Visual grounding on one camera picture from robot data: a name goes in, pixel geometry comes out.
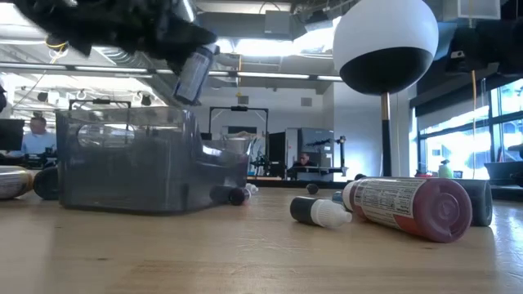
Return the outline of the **large blue food coloring bottle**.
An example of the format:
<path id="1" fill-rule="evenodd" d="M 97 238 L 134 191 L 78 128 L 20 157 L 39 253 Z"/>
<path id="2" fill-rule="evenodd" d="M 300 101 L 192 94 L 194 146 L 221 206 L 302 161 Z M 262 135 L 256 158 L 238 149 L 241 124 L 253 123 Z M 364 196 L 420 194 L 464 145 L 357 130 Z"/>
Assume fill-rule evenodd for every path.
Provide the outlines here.
<path id="1" fill-rule="evenodd" d="M 220 52 L 216 43 L 198 47 L 192 52 L 178 74 L 173 98 L 183 105 L 197 105 L 213 59 Z"/>

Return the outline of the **gray ceiling duct box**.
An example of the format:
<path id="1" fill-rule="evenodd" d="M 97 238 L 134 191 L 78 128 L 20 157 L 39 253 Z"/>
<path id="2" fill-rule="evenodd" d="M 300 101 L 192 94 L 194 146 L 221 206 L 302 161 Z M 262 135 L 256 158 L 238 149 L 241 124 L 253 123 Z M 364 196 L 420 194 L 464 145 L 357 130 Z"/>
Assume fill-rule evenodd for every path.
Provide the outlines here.
<path id="1" fill-rule="evenodd" d="M 266 11 L 264 33 L 289 34 L 290 14 L 287 11 Z"/>

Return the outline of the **large black food coloring bottle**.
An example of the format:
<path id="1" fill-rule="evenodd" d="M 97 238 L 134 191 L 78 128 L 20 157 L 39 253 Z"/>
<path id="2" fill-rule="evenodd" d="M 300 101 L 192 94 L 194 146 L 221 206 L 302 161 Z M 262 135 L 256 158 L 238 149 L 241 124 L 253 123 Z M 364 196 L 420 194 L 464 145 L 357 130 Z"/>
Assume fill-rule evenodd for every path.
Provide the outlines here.
<path id="1" fill-rule="evenodd" d="M 467 192 L 472 203 L 471 226 L 490 226 L 493 216 L 493 198 L 487 180 L 454 179 Z"/>

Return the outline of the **small black food coloring bottle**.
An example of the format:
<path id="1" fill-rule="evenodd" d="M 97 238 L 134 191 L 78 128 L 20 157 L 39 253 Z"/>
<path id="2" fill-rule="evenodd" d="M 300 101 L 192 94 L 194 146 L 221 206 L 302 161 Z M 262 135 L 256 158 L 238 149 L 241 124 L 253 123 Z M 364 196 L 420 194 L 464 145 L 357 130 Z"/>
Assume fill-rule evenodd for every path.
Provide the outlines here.
<path id="1" fill-rule="evenodd" d="M 296 197 L 290 204 L 291 217 L 306 225 L 335 229 L 352 221 L 343 205 L 328 199 Z"/>

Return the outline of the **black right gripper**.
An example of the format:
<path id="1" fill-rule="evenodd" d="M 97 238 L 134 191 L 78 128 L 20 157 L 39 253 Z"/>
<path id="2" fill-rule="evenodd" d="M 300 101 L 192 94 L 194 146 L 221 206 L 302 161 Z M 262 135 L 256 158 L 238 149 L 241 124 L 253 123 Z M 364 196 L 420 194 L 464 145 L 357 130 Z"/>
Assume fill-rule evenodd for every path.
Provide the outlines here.
<path id="1" fill-rule="evenodd" d="M 448 72 L 470 72 L 476 68 L 477 35 L 489 63 L 498 63 L 499 74 L 523 74 L 523 18 L 486 20 L 476 30 L 458 27 L 447 53 Z"/>

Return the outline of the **large red food coloring bottle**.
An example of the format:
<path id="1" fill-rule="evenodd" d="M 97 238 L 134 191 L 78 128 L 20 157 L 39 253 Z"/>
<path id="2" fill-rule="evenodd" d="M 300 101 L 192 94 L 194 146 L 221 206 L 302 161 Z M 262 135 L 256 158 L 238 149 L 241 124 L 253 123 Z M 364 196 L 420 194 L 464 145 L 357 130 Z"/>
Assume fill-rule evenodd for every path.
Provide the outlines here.
<path id="1" fill-rule="evenodd" d="M 346 185 L 342 201 L 363 220 L 437 243 L 460 239 L 472 223 L 471 199 L 451 179 L 363 177 Z"/>

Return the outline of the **green bottle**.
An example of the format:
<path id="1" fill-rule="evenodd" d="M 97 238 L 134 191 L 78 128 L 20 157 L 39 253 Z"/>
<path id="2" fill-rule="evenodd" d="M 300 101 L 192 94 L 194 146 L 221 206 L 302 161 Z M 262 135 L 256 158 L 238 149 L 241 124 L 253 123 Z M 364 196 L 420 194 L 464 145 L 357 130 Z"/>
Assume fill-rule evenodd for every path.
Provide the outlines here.
<path id="1" fill-rule="evenodd" d="M 444 159 L 440 162 L 440 166 L 438 168 L 438 176 L 440 178 L 448 178 L 452 179 L 454 177 L 454 171 L 449 166 L 449 160 Z"/>

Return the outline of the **black monitor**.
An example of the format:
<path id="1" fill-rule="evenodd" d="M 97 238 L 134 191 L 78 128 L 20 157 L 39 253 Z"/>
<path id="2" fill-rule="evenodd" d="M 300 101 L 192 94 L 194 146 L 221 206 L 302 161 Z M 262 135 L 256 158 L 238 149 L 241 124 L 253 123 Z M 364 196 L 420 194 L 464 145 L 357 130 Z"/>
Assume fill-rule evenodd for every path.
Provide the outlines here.
<path id="1" fill-rule="evenodd" d="M 23 119 L 0 119 L 0 150 L 20 151 L 24 126 Z"/>
<path id="2" fill-rule="evenodd" d="M 269 174 L 283 179 L 286 172 L 286 133 L 276 132 L 269 135 Z"/>

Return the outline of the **large window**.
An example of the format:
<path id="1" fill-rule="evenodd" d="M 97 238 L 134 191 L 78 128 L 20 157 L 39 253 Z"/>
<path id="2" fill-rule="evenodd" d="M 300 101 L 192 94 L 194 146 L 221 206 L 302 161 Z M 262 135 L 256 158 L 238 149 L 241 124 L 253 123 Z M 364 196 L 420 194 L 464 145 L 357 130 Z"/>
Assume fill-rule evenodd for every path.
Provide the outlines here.
<path id="1" fill-rule="evenodd" d="M 414 108 L 418 174 L 455 178 L 523 177 L 523 78 L 484 78 Z"/>

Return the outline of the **gray cabinet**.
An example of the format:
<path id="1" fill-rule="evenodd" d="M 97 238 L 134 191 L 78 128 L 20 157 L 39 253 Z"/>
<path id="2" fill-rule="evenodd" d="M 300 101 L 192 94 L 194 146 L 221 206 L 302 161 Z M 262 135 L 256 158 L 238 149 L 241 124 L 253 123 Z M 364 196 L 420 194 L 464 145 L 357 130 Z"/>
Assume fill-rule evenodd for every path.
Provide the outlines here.
<path id="1" fill-rule="evenodd" d="M 288 180 L 333 181 L 333 132 L 320 128 L 288 128 L 286 131 Z M 308 153 L 317 167 L 293 167 L 301 153 Z"/>

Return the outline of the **white globe lamp black base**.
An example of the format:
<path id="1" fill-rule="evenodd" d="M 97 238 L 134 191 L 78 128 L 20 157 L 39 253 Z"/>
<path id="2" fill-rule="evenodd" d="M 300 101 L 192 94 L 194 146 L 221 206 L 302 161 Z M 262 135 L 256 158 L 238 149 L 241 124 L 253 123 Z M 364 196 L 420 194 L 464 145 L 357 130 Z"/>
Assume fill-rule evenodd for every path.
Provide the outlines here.
<path id="1" fill-rule="evenodd" d="M 423 0 L 359 0 L 335 29 L 333 63 L 340 78 L 381 100 L 384 176 L 392 175 L 390 95 L 428 71 L 438 43 L 436 17 Z"/>

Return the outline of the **person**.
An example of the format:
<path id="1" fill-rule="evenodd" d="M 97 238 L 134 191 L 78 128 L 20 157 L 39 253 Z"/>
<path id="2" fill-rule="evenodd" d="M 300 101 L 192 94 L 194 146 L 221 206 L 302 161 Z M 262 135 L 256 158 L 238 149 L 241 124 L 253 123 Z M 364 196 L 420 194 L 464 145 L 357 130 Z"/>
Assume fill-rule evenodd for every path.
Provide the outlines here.
<path id="1" fill-rule="evenodd" d="M 299 159 L 293 164 L 293 167 L 317 167 L 318 164 L 311 160 L 308 153 L 301 153 Z"/>
<path id="2" fill-rule="evenodd" d="M 46 129 L 43 117 L 33 117 L 29 122 L 30 132 L 24 134 L 21 146 L 23 154 L 44 154 L 47 149 L 56 151 L 56 135 Z"/>

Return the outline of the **black rig frame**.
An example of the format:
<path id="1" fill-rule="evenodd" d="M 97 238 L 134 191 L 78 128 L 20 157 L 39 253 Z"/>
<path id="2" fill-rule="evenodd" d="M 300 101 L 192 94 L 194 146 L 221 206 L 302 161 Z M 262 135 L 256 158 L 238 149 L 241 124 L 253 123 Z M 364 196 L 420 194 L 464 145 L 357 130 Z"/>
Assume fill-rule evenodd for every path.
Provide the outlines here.
<path id="1" fill-rule="evenodd" d="M 266 117 L 265 117 L 265 142 L 266 142 L 266 145 L 265 145 L 265 161 L 264 161 L 264 164 L 262 165 L 263 166 L 263 171 L 264 171 L 264 174 L 263 176 L 268 176 L 269 175 L 269 170 L 270 170 L 270 164 L 269 164 L 269 156 L 270 156 L 270 151 L 269 151 L 269 127 L 268 127 L 268 122 L 269 122 L 269 112 L 270 110 L 268 108 L 253 108 L 253 107 L 248 107 L 248 106 L 242 106 L 242 105 L 236 105 L 236 106 L 230 106 L 230 107 L 224 107 L 224 106 L 210 106 L 209 107 L 209 111 L 208 111 L 208 132 L 211 133 L 212 132 L 212 120 L 213 120 L 213 116 L 212 116 L 212 112 L 214 109 L 226 109 L 226 110 L 230 110 L 230 111 L 234 111 L 234 112 L 248 112 L 248 111 L 264 111 L 265 114 L 266 114 Z"/>

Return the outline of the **smoky transparent plastic bin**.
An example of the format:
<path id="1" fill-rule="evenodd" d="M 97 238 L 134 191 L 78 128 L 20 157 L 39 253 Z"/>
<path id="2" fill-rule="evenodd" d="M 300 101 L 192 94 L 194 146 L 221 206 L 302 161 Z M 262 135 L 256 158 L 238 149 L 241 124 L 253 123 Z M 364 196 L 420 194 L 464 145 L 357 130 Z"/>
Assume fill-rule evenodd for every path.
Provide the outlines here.
<path id="1" fill-rule="evenodd" d="M 248 151 L 204 141 L 183 107 L 60 111 L 56 139 L 69 209 L 181 214 L 222 205 L 214 186 L 247 184 Z"/>

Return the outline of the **large yellow food coloring bottle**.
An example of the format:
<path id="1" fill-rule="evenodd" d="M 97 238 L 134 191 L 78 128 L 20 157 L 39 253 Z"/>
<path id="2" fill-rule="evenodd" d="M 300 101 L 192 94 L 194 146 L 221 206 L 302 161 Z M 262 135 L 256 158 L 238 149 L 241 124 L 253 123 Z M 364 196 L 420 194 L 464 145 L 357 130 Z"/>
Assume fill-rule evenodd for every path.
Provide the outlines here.
<path id="1" fill-rule="evenodd" d="M 34 174 L 18 166 L 0 166 L 0 200 L 19 197 L 33 189 Z"/>

